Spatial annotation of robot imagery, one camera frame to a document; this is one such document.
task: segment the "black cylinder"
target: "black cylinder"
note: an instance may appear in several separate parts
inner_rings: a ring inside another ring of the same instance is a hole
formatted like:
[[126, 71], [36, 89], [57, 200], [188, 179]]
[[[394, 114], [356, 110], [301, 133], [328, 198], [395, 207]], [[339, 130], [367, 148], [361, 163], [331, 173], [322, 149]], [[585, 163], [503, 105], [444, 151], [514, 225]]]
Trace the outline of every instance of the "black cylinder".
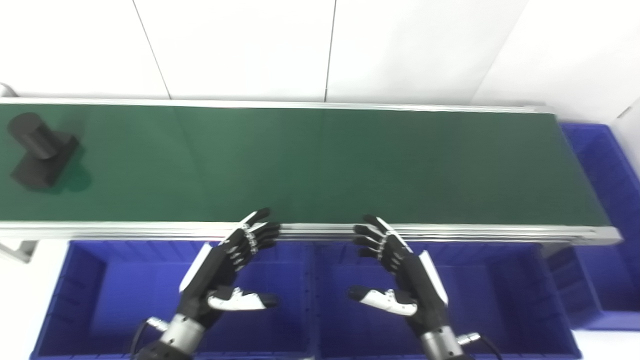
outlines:
[[46, 160], [58, 155], [62, 142], [36, 113], [23, 113], [14, 117], [8, 130], [36, 159]]

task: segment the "cable connector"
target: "cable connector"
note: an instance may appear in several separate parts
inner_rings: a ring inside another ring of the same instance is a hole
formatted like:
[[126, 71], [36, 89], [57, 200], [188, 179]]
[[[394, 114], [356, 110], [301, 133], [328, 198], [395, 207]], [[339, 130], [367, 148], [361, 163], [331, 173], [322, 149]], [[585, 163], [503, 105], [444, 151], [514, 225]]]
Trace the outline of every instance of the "cable connector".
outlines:
[[146, 321], [147, 321], [147, 324], [149, 324], [149, 326], [153, 327], [155, 330], [158, 330], [159, 332], [165, 332], [167, 329], [169, 329], [168, 322], [160, 318], [156, 318], [155, 316], [151, 316]]
[[480, 334], [478, 334], [477, 332], [470, 332], [468, 334], [460, 335], [456, 338], [456, 341], [460, 346], [465, 346], [478, 340], [480, 340]]

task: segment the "blue storage crate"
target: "blue storage crate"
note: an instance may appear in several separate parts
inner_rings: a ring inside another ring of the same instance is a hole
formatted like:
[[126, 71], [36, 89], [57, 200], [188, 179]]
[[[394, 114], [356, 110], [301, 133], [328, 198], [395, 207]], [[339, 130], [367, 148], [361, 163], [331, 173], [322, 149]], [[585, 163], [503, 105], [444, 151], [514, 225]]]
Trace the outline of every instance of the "blue storage crate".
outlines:
[[[32, 359], [128, 358], [143, 319], [171, 320], [200, 241], [72, 241]], [[301, 359], [313, 349], [312, 244], [259, 252], [236, 285], [280, 295], [280, 305], [224, 314], [197, 359]], [[142, 343], [158, 339], [149, 329]]]
[[[429, 250], [449, 295], [458, 334], [487, 335], [505, 359], [578, 359], [562, 303], [537, 244], [412, 243]], [[322, 359], [424, 359], [404, 318], [347, 299], [350, 285], [397, 288], [371, 258], [349, 243], [316, 245]], [[482, 344], [476, 359], [495, 356]]]
[[[178, 284], [198, 241], [72, 241], [32, 359], [126, 358], [140, 321], [170, 319]], [[458, 334], [479, 331], [505, 358], [580, 357], [564, 309], [535, 244], [414, 243], [441, 273]], [[423, 359], [401, 316], [359, 304], [349, 285], [394, 287], [374, 259], [350, 243], [283, 241], [260, 252], [237, 285], [273, 292], [280, 306], [227, 313], [196, 359]], [[150, 329], [143, 339], [158, 338]], [[479, 344], [478, 359], [493, 355]]]
[[624, 242], [577, 247], [548, 263], [575, 328], [640, 331], [640, 184], [611, 130], [562, 124], [584, 173]]

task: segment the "black cable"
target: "black cable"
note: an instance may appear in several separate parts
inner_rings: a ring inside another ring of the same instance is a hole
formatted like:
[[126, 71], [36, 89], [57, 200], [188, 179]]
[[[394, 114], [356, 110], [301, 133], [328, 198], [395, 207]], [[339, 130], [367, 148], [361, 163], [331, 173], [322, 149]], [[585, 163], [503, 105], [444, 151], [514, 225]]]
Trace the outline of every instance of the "black cable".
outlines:
[[489, 340], [486, 336], [482, 334], [479, 334], [479, 335], [480, 335], [480, 340], [486, 345], [486, 347], [488, 347], [491, 350], [491, 352], [493, 352], [495, 357], [498, 360], [502, 360], [502, 355], [500, 355], [498, 348], [493, 344], [493, 342]]
[[131, 341], [131, 348], [129, 349], [129, 360], [135, 360], [136, 358], [136, 353], [138, 352], [138, 343], [140, 342], [140, 339], [142, 338], [142, 333], [145, 332], [145, 329], [147, 328], [147, 326], [149, 326], [149, 324], [147, 323], [146, 320], [143, 320], [140, 323], [140, 326], [138, 326], [138, 330], [136, 331], [136, 334], [133, 336], [133, 341]]

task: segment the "black object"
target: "black object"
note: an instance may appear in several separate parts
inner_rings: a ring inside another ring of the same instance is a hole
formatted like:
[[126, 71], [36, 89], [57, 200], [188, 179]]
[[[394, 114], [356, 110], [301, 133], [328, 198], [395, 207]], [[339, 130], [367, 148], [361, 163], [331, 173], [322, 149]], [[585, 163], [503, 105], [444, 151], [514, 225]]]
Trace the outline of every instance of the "black object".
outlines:
[[146, 320], [142, 320], [138, 330], [136, 330], [136, 334], [133, 336], [133, 340], [131, 341], [131, 348], [129, 349], [129, 360], [135, 360], [136, 355], [138, 354], [138, 343], [140, 339], [142, 339], [142, 334], [145, 332], [145, 329], [149, 323]]
[[68, 133], [51, 131], [36, 113], [14, 117], [9, 133], [27, 150], [11, 177], [28, 188], [50, 188], [78, 147], [77, 139]]
[[493, 352], [493, 354], [495, 355], [495, 357], [498, 360], [502, 360], [502, 355], [498, 351], [498, 347], [496, 347], [493, 344], [493, 342], [491, 340], [489, 340], [489, 338], [487, 338], [486, 336], [480, 334], [480, 341], [482, 341], [486, 345], [486, 347], [488, 347], [489, 350], [491, 350], [491, 352]]
[[190, 355], [180, 352], [162, 341], [151, 343], [135, 354], [137, 360], [192, 360]]

